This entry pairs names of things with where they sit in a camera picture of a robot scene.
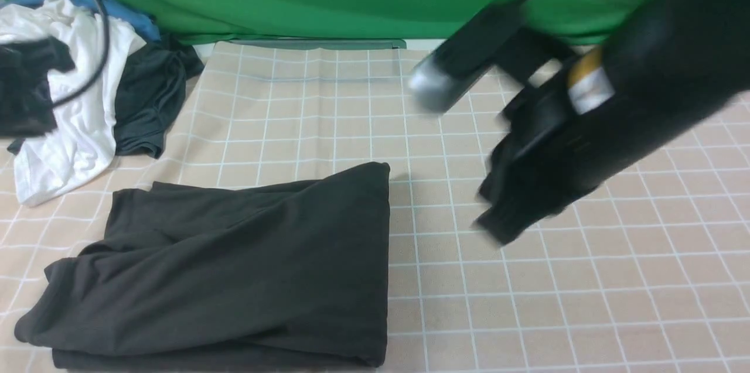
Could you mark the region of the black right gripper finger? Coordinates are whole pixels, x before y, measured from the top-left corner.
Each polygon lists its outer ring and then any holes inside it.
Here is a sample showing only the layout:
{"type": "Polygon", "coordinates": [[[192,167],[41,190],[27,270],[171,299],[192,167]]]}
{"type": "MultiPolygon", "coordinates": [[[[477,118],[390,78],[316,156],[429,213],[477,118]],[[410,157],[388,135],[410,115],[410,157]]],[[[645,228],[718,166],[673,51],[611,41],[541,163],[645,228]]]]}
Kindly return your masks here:
{"type": "Polygon", "coordinates": [[[530,205],[503,203],[480,213],[476,224],[500,246],[514,242],[523,231],[546,217],[546,213],[530,205]]]}

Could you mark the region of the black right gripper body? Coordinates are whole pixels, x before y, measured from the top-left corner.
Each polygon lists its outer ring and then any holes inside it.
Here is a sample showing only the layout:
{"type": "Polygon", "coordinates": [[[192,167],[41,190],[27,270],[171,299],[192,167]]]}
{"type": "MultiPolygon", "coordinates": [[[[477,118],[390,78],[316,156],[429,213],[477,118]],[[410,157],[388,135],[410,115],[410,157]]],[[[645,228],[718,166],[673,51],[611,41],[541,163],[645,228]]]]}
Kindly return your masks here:
{"type": "Polygon", "coordinates": [[[614,108],[621,99],[608,81],[568,88],[555,77],[523,88],[503,111],[510,130],[480,184],[487,208],[517,203],[549,217],[620,173],[614,108]]]}

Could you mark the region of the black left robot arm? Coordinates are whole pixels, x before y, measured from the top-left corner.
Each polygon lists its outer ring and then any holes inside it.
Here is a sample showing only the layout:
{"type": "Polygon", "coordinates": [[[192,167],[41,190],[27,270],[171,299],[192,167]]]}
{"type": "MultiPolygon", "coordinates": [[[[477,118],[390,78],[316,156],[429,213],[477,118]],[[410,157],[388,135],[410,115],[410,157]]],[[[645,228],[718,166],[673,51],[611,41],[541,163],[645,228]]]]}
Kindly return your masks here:
{"type": "Polygon", "coordinates": [[[1,138],[35,138],[57,128],[48,73],[76,68],[61,40],[10,42],[1,46],[1,138]]]}

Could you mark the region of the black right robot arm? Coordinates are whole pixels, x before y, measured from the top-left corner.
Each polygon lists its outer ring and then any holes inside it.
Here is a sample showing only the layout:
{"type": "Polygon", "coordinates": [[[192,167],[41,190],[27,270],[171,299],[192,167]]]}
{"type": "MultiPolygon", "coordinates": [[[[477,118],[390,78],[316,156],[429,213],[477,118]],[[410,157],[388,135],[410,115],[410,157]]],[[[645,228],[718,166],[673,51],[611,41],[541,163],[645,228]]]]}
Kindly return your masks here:
{"type": "Polygon", "coordinates": [[[496,68],[521,90],[489,158],[476,222],[507,245],[748,90],[748,0],[646,0],[591,50],[493,1],[415,66],[409,88],[444,114],[496,68]]]}

